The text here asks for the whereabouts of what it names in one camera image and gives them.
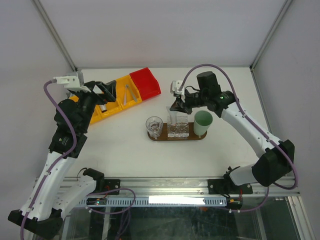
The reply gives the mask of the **oval wooden tray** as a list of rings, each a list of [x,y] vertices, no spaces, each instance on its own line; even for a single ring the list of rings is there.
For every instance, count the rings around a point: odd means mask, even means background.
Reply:
[[[155,142],[168,142],[168,141],[200,141],[203,140],[207,132],[205,132],[203,135],[198,136],[194,133],[194,123],[189,122],[188,123],[188,129],[189,129],[189,136],[188,137],[168,137],[168,126],[167,123],[163,124],[162,132],[158,138],[154,138],[150,135],[149,132],[147,132],[148,137]]]

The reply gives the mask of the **white toothpaste tube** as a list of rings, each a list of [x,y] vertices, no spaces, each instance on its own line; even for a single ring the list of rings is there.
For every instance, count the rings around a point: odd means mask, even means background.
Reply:
[[[168,112],[169,115],[169,119],[167,121],[167,123],[175,125],[177,123],[177,112],[176,111],[171,111],[171,107],[167,106],[166,110]]]
[[[100,105],[99,107],[100,107],[102,113],[107,111],[106,105],[103,104],[103,105]]]

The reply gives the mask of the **clear compartment organizer box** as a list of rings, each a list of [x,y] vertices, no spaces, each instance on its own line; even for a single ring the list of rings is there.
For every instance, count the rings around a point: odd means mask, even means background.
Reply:
[[[187,139],[190,135],[187,116],[177,116],[176,122],[172,123],[171,116],[167,117],[167,137],[170,140]]]

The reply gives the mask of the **red plastic bin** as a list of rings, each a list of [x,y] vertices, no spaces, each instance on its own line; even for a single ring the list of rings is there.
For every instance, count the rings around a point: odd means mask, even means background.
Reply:
[[[162,93],[159,82],[148,67],[131,72],[129,75],[137,87],[142,101],[146,101]]]

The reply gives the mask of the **pale green cup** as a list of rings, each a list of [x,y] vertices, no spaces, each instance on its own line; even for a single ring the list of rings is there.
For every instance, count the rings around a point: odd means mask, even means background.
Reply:
[[[210,112],[200,110],[194,115],[193,131],[197,136],[203,136],[213,122]]]

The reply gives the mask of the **aluminium frame post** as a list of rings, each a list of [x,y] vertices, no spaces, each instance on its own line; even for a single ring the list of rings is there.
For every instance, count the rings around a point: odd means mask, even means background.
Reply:
[[[284,17],[286,16],[289,8],[291,7],[292,3],[294,1],[293,0],[285,0],[279,10],[279,12],[277,13],[270,29],[268,30],[264,40],[262,41],[261,46],[258,49],[257,54],[255,55],[251,65],[250,65],[250,71],[253,72],[254,69],[256,68],[256,66],[258,65],[262,55],[264,54],[268,44],[270,43],[273,35],[275,34],[275,32],[277,31],[279,25],[281,24],[281,22],[283,21]]]
[[[60,53],[62,54],[64,60],[66,61],[69,68],[76,72],[78,67],[76,66],[75,62],[73,61],[70,53],[68,52],[65,44],[63,43],[58,31],[56,30],[53,22],[51,21],[45,7],[43,6],[40,0],[31,0],[35,10],[38,12],[40,18],[42,19],[47,31],[49,32],[51,38],[55,42],[57,48],[59,49]]]

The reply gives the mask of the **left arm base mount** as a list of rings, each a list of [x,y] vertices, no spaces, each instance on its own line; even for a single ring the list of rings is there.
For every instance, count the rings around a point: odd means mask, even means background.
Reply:
[[[76,179],[78,180],[78,176],[81,174],[81,176],[89,176],[93,178],[93,180],[96,182],[96,187],[93,193],[103,193],[111,190],[116,190],[111,193],[107,193],[107,195],[119,195],[120,191],[119,188],[121,187],[121,180],[120,179],[113,179],[113,178],[105,178],[104,173],[95,170],[93,168],[82,168],[77,176]]]

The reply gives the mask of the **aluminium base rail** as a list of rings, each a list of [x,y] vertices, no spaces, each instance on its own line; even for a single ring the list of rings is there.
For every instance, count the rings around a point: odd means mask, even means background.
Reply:
[[[137,197],[160,196],[160,195],[179,195],[179,196],[219,196],[210,195],[208,192],[208,179],[220,179],[222,177],[107,177],[110,179],[120,179],[120,188],[132,189]],[[253,194],[242,194],[244,197],[264,197],[267,188],[259,183],[250,183]],[[75,188],[77,191],[87,190],[89,193],[96,189],[96,182],[89,176],[65,177],[62,182],[55,186],[42,186],[40,192],[46,193],[50,197],[56,198],[63,193]],[[119,190],[121,197],[132,196],[128,190]],[[237,197],[237,194],[231,194],[231,197]]]

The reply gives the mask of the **left aluminium frame post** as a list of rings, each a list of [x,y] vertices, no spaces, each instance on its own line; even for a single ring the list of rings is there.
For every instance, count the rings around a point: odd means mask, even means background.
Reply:
[[[64,60],[66,61],[69,68],[76,72],[78,67],[76,66],[75,62],[73,61],[70,53],[68,52],[65,44],[63,43],[58,31],[56,30],[53,22],[51,21],[45,7],[43,6],[40,0],[31,0],[35,10],[38,12],[40,18],[42,19],[47,31],[49,32],[51,38],[55,42],[57,48],[59,49],[60,53],[62,54]]]

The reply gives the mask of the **empty yellow bin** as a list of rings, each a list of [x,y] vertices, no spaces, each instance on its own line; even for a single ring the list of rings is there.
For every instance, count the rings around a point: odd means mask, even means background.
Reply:
[[[73,96],[70,96],[69,97],[70,100],[73,100],[75,103],[77,103],[79,101],[79,98],[75,95]],[[91,120],[90,120],[90,124],[93,125],[95,123],[98,123],[102,120],[102,113],[99,109],[99,106],[96,105],[95,108],[94,108],[94,112],[93,112],[93,115],[91,117]]]

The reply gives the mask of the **yellow toothbrush bin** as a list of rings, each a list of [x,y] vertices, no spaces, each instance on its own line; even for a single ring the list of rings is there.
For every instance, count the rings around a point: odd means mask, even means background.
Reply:
[[[130,75],[116,79],[116,98],[123,110],[142,102],[140,92]]]

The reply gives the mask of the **clear plastic cup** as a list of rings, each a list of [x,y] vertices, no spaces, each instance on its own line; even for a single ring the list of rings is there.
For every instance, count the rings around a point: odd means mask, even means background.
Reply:
[[[157,139],[161,135],[163,125],[163,120],[158,116],[151,116],[145,122],[147,132],[154,139]]]

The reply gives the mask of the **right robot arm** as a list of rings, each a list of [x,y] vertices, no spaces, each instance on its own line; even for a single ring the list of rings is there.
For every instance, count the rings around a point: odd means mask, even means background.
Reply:
[[[230,194],[244,184],[259,183],[264,187],[274,184],[293,170],[295,146],[290,140],[282,141],[250,119],[241,108],[236,95],[222,91],[216,75],[206,71],[197,75],[198,89],[190,93],[182,81],[173,81],[170,92],[175,101],[170,110],[190,115],[194,108],[207,107],[229,123],[252,147],[258,160],[255,164],[229,169],[223,187]]]

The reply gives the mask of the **right aluminium frame post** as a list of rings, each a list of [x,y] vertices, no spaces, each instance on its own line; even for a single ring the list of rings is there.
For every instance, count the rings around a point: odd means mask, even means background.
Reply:
[[[292,3],[294,1],[293,0],[285,0],[279,10],[279,12],[277,13],[270,29],[268,30],[264,40],[262,41],[261,46],[258,49],[257,54],[255,55],[251,65],[250,65],[250,71],[253,72],[254,69],[256,68],[256,66],[258,65],[262,55],[264,54],[268,44],[270,43],[273,35],[275,34],[275,32],[277,31],[279,25],[281,24],[281,22],[283,21],[284,17],[286,16],[289,8],[291,7]]]

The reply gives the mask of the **yellow toothpaste bin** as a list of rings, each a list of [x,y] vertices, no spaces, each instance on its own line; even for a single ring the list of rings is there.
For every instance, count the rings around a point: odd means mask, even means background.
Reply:
[[[101,119],[106,119],[112,115],[120,113],[123,110],[122,105],[118,100],[115,102],[108,102],[104,106],[106,107],[106,111],[102,111],[99,105],[95,108],[95,111],[97,112],[98,116],[101,117]]]

